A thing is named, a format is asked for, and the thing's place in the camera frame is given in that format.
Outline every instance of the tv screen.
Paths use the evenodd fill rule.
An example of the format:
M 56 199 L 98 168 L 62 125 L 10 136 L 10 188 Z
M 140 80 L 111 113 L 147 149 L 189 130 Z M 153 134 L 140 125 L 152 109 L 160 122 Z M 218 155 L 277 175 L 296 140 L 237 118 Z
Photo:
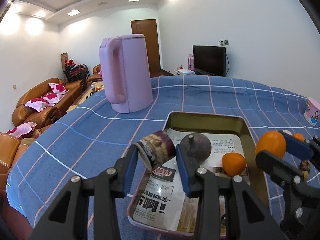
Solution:
M 195 72 L 204 71 L 216 76 L 226 75 L 226 48 L 217 46 L 193 46 Z

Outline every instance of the white wall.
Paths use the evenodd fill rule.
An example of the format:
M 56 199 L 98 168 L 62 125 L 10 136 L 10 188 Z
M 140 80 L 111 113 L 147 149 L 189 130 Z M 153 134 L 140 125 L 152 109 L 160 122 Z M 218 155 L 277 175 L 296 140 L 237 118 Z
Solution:
M 0 23 L 0 68 L 0 131 L 6 132 L 25 92 L 48 78 L 63 79 L 58 26 L 7 14 Z
M 69 59 L 91 70 L 100 63 L 99 46 L 104 38 L 131 34 L 131 21 L 143 19 L 156 19 L 158 25 L 156 4 L 106 9 L 60 25 L 61 53 L 68 52 Z M 162 66 L 159 25 L 157 28 Z
M 320 35 L 298 0 L 161 0 L 158 13 L 165 70 L 187 67 L 192 45 L 227 39 L 229 77 L 320 101 Z

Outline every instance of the pillow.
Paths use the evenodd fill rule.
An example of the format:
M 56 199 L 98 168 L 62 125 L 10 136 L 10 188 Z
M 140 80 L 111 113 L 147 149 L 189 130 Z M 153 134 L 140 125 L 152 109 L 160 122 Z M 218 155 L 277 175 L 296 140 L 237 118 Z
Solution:
M 67 90 L 66 90 L 66 88 L 64 87 L 63 84 L 49 83 L 48 85 L 51 87 L 53 93 L 55 93 L 55 94 L 61 94 L 62 95 L 62 94 L 65 94 L 67 92 Z
M 23 134 L 27 134 L 31 131 L 33 131 L 36 128 L 36 123 L 34 122 L 26 122 L 23 123 L 12 130 L 7 131 L 7 134 L 10 134 L 16 138 L 19 138 Z
M 51 106 L 51 104 L 43 98 L 35 98 L 28 101 L 25 106 L 31 107 L 33 109 L 36 109 L 36 111 L 41 112 L 46 107 Z
M 64 95 L 61 94 L 54 94 L 49 93 L 46 94 L 43 99 L 48 101 L 50 103 L 50 106 L 54 106 L 55 104 L 59 103 L 59 101 L 64 97 Z

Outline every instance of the snack canister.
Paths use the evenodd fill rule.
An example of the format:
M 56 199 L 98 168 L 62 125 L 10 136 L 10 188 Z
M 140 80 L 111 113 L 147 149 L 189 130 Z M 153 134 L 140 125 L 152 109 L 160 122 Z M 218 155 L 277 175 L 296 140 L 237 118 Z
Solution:
M 313 126 L 318 122 L 320 104 L 313 98 L 308 98 L 307 109 L 304 112 L 305 119 Z

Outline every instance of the metal screw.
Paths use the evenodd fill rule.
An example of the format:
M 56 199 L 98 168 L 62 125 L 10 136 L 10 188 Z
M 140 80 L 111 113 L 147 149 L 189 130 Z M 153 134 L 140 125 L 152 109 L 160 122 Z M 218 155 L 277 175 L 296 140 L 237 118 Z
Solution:
M 78 182 L 80 180 L 80 177 L 79 176 L 73 176 L 72 178 L 71 178 L 71 181 L 73 182 L 73 183 L 76 183 L 76 182 Z
M 295 216 L 296 218 L 300 218 L 300 217 L 302 216 L 302 214 L 303 214 L 303 208 L 297 208 L 294 216 Z
M 192 143 L 193 142 L 193 135 L 189 135 L 189 141 L 190 141 L 190 143 Z
M 299 184 L 299 183 L 301 182 L 301 178 L 300 178 L 299 176 L 295 176 L 295 177 L 293 178 L 293 182 L 294 182 L 295 184 Z
M 206 174 L 207 173 L 207 169 L 204 168 L 204 167 L 200 167 L 200 168 L 197 169 L 197 172 L 199 174 Z
M 116 171 L 117 171 L 117 170 L 116 170 L 115 168 L 109 168 L 109 169 L 107 169 L 107 173 L 108 173 L 109 175 L 115 174 Z
M 283 132 L 292 136 L 292 133 L 288 130 L 283 130 Z
M 242 177 L 239 176 L 239 175 L 236 175 L 236 176 L 233 177 L 233 180 L 234 180 L 235 182 L 237 182 L 237 183 L 240 183 L 240 182 L 242 181 Z

